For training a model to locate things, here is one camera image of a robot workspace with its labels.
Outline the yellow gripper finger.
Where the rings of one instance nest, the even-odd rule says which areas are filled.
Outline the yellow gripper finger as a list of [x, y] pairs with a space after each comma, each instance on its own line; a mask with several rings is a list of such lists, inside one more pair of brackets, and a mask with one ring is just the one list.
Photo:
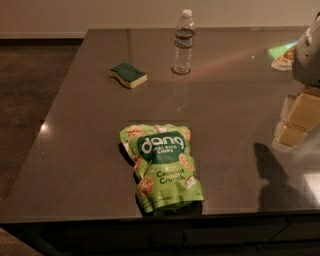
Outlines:
[[288, 95], [276, 127], [276, 146], [297, 146], [319, 123], [319, 88], [305, 87], [298, 95]]

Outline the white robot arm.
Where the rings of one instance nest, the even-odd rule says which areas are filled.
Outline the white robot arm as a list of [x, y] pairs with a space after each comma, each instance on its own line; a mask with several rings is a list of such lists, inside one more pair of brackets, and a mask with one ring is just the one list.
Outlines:
[[272, 147], [289, 151], [320, 123], [320, 13], [299, 40], [278, 58], [272, 68], [292, 71], [304, 85], [297, 95], [288, 95], [274, 132]]

